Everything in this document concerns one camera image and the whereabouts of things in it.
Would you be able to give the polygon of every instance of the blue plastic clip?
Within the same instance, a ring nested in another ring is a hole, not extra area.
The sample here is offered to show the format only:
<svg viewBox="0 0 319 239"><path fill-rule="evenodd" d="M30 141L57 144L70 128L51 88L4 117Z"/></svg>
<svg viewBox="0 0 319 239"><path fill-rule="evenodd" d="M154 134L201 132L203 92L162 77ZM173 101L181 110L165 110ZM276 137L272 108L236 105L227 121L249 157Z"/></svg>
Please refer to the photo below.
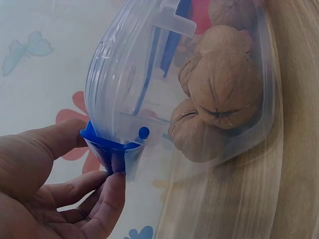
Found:
<svg viewBox="0 0 319 239"><path fill-rule="evenodd" d="M80 132L93 153L100 159L101 164L108 173L122 172L132 174L135 177L136 168L143 152L144 146L137 143L120 144L96 135L91 122ZM139 131L139 139L146 140L150 130L142 127Z"/></svg>
<svg viewBox="0 0 319 239"><path fill-rule="evenodd" d="M191 0L181 0L176 10L176 15L187 18L189 9L191 7ZM181 35L176 32L169 32L164 55L160 64L160 68L164 71L164 78L167 77L169 67L178 47Z"/></svg>

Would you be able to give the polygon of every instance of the wood grain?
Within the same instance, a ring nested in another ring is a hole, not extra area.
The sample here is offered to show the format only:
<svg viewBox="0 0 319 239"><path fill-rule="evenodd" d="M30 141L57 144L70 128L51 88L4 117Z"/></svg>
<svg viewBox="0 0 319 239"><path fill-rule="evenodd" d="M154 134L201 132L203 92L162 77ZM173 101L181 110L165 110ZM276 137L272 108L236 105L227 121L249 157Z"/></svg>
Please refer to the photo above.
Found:
<svg viewBox="0 0 319 239"><path fill-rule="evenodd" d="M272 239L319 238L319 2L268 0L284 99L284 154Z"/></svg>
<svg viewBox="0 0 319 239"><path fill-rule="evenodd" d="M207 172L172 183L156 238L270 237L282 166L283 103L277 48L269 16L267 23L277 82L276 116L268 138L257 147ZM180 167L185 168L185 165L177 165L173 175Z"/></svg>

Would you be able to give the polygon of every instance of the clear plastic bag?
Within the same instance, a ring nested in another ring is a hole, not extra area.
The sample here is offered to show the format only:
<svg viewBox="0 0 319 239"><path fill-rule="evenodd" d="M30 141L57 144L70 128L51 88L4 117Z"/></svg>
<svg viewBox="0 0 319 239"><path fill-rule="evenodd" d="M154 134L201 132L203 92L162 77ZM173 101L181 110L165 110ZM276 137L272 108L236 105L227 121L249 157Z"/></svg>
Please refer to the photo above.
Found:
<svg viewBox="0 0 319 239"><path fill-rule="evenodd" d="M219 8L238 6L221 0L128 0L90 66L85 103L93 134L159 151L168 138L194 173L263 141L275 112L273 62L263 8L246 2L228 14ZM184 75L190 78L186 87ZM216 110L207 109L210 101ZM145 138L139 135L143 127L149 130ZM137 167L123 171L135 175Z"/></svg>

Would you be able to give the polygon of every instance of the walnut shell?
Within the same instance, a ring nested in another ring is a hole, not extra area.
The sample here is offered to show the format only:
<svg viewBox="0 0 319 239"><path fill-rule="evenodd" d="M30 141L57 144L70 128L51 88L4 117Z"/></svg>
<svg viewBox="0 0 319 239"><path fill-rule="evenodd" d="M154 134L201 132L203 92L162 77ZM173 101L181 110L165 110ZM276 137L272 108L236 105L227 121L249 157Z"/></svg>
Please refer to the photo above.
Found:
<svg viewBox="0 0 319 239"><path fill-rule="evenodd" d="M195 54L192 58L188 59L186 63L182 66L178 73L178 80L182 89L184 90L185 94L190 97L189 89L188 89L188 82L191 76L191 73L199 63L200 59L203 56L201 54Z"/></svg>
<svg viewBox="0 0 319 239"><path fill-rule="evenodd" d="M208 14L213 25L228 25L243 30L252 25L256 9L252 0L212 0Z"/></svg>
<svg viewBox="0 0 319 239"><path fill-rule="evenodd" d="M188 82L193 70L201 58L209 51L223 47L238 47L245 52L250 52L252 40L249 34L239 32L231 26L215 26L206 31L197 45L195 54L181 67L178 79L184 92L190 97Z"/></svg>
<svg viewBox="0 0 319 239"><path fill-rule="evenodd" d="M250 52L252 39L249 33L238 31L231 26L219 25L208 29L203 35L195 52L207 54L211 50L222 47L233 46L241 48L245 52Z"/></svg>
<svg viewBox="0 0 319 239"><path fill-rule="evenodd" d="M168 134L186 158L198 163L217 157L226 139L221 129L206 124L200 118L190 98L174 110Z"/></svg>
<svg viewBox="0 0 319 239"><path fill-rule="evenodd" d="M188 87L206 123L231 129L255 115L262 98L263 81L246 52L227 47L202 57Z"/></svg>

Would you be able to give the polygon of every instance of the floral pattern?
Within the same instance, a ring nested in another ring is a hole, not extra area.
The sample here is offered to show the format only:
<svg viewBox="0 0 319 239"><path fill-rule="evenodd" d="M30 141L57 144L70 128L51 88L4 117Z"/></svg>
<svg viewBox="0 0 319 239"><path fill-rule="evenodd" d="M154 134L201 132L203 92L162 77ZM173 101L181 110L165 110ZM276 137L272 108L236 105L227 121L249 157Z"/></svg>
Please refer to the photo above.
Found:
<svg viewBox="0 0 319 239"><path fill-rule="evenodd" d="M124 237L124 239L152 239L154 230L151 226L144 227L140 233L136 229L129 231L129 238Z"/></svg>
<svg viewBox="0 0 319 239"><path fill-rule="evenodd" d="M168 195L168 190L169 190L169 182L168 181L164 181L164 180L154 180L152 185L154 187L156 187L157 189L164 189L164 191L162 192L161 196L160 196L160 201L162 203L165 202L166 197Z"/></svg>
<svg viewBox="0 0 319 239"><path fill-rule="evenodd" d="M64 120L74 119L74 118L83 120L85 122L89 121L88 113L85 109L85 104L84 104L84 92L83 91L76 92L73 95L72 99L73 99L74 105L83 113L81 114L81 113L78 113L78 112L70 110L70 109L61 110L56 116L56 123L60 123ZM62 158L64 158L65 160L68 160L68 161L74 161L74 160L77 160L77 159L80 159L81 157L83 157L88 151L89 151L89 153L88 153L88 156L85 160L82 173L84 174L87 172L99 170L100 169L100 161L89 150L88 147L75 148L72 151L70 151L69 153L67 153L66 155L64 155Z"/></svg>

